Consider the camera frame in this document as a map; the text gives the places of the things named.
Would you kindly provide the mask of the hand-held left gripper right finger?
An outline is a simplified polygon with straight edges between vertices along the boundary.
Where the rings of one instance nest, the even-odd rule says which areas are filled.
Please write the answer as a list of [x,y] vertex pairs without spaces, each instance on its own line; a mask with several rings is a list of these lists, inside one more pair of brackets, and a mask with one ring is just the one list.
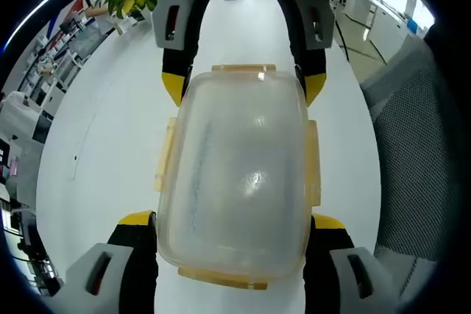
[[305,253],[306,313],[395,313],[391,274],[342,222],[314,213]]

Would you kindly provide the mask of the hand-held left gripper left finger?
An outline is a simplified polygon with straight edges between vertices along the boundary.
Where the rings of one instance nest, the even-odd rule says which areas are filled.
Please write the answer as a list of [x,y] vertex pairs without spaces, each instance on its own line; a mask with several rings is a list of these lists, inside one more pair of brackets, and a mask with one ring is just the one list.
[[156,214],[121,219],[66,271],[51,297],[53,313],[153,313],[158,276]]

